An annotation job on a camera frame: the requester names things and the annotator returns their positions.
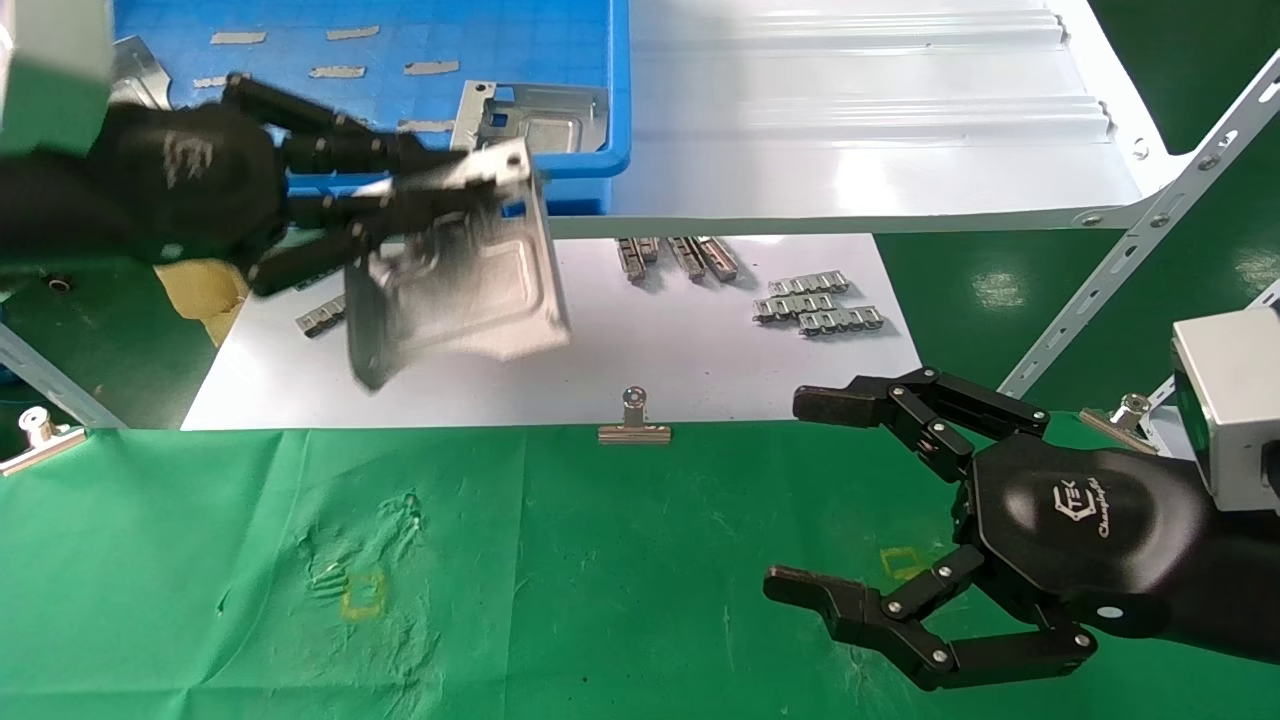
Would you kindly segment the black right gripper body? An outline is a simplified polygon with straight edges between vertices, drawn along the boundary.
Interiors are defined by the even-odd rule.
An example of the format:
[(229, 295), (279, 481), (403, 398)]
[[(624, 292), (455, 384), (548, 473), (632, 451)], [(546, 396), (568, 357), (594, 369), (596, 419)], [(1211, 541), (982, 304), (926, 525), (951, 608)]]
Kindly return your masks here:
[(1194, 462), (1012, 437), (965, 491), (975, 585), (1015, 619), (1277, 661), (1277, 515), (1217, 509)]

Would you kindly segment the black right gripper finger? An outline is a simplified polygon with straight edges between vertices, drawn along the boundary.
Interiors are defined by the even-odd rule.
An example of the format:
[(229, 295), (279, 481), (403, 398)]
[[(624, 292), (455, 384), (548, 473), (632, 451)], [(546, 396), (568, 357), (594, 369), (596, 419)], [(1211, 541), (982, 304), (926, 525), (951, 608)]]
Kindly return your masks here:
[(858, 375), (842, 388), (800, 386), (794, 416), (835, 427), (883, 427), (943, 480), (972, 475), (977, 450), (961, 430), (1001, 441), (1042, 437), (1050, 424), (1046, 410), (932, 366), (899, 377)]
[(774, 565), (768, 600), (815, 612), (829, 638), (876, 651), (923, 691), (961, 689), (1066, 676), (1097, 651), (1094, 637), (1036, 609), (1033, 632), (945, 641), (925, 626), (938, 609), (975, 584), (987, 557), (961, 544), (891, 593), (842, 578)]

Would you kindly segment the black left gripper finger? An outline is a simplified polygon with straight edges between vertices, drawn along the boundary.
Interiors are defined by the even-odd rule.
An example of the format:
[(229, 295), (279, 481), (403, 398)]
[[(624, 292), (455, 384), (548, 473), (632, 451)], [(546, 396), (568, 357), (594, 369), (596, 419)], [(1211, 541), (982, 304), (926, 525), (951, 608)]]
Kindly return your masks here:
[(284, 168), (303, 176), (412, 174), (449, 168), (466, 151), (434, 149), (411, 133), (380, 132), (244, 73), (225, 78), (221, 104), (282, 132)]
[(444, 217), (492, 201), (489, 184), (408, 187), (380, 196), (292, 196), (285, 228), (316, 231), (303, 243), (278, 243), (250, 265), (250, 290), (268, 297), (303, 281), (364, 259), (389, 238), (430, 231)]

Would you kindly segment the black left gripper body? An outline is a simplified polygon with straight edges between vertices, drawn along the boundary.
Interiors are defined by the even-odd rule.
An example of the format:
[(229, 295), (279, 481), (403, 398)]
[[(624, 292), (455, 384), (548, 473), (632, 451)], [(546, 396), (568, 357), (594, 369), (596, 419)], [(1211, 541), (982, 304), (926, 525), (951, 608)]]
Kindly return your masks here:
[(3, 265), (215, 260), (251, 290), (288, 288), (279, 250), (287, 178), (274, 126), (291, 122), (260, 101), (118, 104), (83, 151), (50, 141), (4, 149)]

